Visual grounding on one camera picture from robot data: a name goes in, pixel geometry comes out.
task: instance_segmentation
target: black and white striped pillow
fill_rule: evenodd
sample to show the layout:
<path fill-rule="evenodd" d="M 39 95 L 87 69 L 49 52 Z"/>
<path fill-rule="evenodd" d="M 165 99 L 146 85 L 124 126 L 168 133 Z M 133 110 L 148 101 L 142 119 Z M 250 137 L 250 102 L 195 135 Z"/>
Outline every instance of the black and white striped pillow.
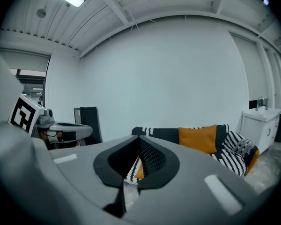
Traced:
<path fill-rule="evenodd" d="M 141 180 L 141 179 L 135 178 L 135 175 L 139 171 L 140 166 L 141 166 L 141 159 L 140 159 L 140 157 L 137 157 L 132 168 L 130 169 L 129 173 L 127 174 L 126 178 L 124 179 L 124 182 L 133 184 L 133 185 L 137 185 L 139 180 Z"/>
<path fill-rule="evenodd" d="M 222 145 L 228 151 L 239 154 L 247 166 L 249 166 L 254 154 L 258 151 L 257 146 L 251 140 L 232 131 L 228 133 Z"/>
<path fill-rule="evenodd" d="M 226 149 L 222 149 L 210 154 L 210 156 L 240 177 L 247 174 L 248 167 L 242 156 L 237 153 L 231 153 Z"/>

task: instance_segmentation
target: ceiling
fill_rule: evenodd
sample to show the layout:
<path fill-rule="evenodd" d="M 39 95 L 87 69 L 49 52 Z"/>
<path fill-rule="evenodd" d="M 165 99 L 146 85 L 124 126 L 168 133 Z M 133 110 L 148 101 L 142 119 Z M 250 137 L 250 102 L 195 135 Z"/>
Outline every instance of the ceiling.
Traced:
<path fill-rule="evenodd" d="M 44 18 L 37 16 L 40 8 L 46 11 Z M 281 52 L 281 24 L 262 0 L 86 0 L 79 8 L 63 0 L 15 0 L 1 30 L 49 40 L 82 57 L 117 32 L 169 14 L 238 24 Z"/>

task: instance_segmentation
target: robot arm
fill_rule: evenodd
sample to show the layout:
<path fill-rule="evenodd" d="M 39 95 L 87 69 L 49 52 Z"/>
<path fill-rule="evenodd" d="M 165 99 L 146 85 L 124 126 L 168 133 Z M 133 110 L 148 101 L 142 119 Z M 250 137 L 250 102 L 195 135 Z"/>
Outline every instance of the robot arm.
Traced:
<path fill-rule="evenodd" d="M 71 143 L 92 134 L 92 127 L 76 123 L 56 122 L 52 109 L 46 109 L 31 98 L 21 94 L 8 120 L 20 126 L 31 137 L 48 139 L 47 145 Z"/>

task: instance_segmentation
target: floor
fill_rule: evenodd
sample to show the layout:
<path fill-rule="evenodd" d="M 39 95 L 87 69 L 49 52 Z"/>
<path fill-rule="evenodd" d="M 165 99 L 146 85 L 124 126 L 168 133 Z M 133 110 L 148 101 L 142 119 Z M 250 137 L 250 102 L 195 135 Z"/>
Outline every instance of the floor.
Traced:
<path fill-rule="evenodd" d="M 255 166 L 244 180 L 253 187 L 257 194 L 260 194 L 265 189 L 276 185 L 279 182 L 280 176 L 281 142 L 274 142 L 268 150 L 260 155 Z M 137 187 L 124 183 L 124 196 L 126 209 L 129 210 L 139 197 Z"/>

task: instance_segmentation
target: window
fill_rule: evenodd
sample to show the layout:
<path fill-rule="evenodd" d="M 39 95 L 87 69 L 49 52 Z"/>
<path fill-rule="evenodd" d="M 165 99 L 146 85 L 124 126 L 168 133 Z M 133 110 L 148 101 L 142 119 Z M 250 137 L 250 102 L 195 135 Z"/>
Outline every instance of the window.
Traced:
<path fill-rule="evenodd" d="M 24 86 L 22 94 L 44 106 L 44 85 L 50 57 L 36 53 L 0 50 L 10 71 Z"/>

